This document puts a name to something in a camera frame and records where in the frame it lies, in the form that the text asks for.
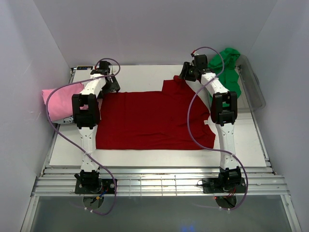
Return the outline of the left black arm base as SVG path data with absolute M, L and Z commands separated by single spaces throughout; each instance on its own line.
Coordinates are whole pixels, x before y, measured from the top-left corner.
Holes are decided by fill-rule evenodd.
M 77 180 L 75 185 L 75 194 L 114 194 L 116 187 L 117 179 L 115 183 L 111 178 L 108 179 L 98 179 L 96 183 L 82 184 L 81 181 Z

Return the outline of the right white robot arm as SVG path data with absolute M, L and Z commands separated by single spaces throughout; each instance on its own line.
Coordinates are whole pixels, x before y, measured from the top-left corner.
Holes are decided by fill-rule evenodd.
M 234 190 L 241 184 L 241 169 L 235 158 L 234 125 L 238 116 L 237 94 L 228 90 L 211 72 L 206 64 L 185 62 L 179 75 L 186 81 L 199 81 L 212 95 L 211 120 L 219 137 L 219 175 L 206 184 L 206 187 L 224 192 Z

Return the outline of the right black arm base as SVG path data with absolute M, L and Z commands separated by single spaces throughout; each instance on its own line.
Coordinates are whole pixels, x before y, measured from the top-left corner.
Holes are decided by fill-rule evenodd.
M 242 178 L 239 184 L 223 184 L 219 178 L 203 178 L 198 180 L 197 187 L 203 188 L 203 193 L 244 193 L 246 183 Z

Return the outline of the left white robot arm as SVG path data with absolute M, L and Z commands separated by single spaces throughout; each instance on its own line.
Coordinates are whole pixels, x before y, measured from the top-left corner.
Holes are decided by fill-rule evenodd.
M 94 68 L 90 73 L 90 81 L 83 90 L 72 96 L 73 121 L 80 134 L 83 152 L 81 171 L 75 177 L 80 186 L 91 193 L 102 189 L 99 165 L 93 162 L 92 157 L 96 150 L 96 133 L 101 119 L 98 99 L 103 98 L 104 94 L 119 90 L 112 67 L 108 65 L 107 68 Z

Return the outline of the dark red t-shirt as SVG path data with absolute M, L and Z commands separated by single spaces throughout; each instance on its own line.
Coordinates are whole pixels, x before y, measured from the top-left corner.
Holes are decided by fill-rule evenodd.
M 109 93 L 102 100 L 96 148 L 199 150 L 213 148 L 209 110 L 185 80 L 165 80 L 161 91 Z

